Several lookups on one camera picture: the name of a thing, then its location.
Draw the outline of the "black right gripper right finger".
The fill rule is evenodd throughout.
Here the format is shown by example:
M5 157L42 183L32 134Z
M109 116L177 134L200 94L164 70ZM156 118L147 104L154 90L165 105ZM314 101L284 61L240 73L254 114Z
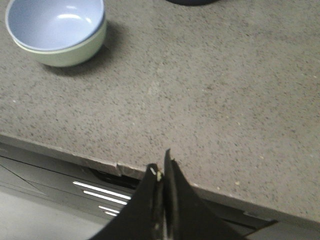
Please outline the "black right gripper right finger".
M164 206L169 240L244 240L193 190L170 150L164 157Z

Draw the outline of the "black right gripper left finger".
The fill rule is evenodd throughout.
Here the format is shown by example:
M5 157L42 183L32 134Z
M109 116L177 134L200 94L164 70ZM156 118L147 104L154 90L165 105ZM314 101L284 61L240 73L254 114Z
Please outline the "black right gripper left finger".
M163 240L164 205L162 173L155 163L145 174L131 199L92 240Z

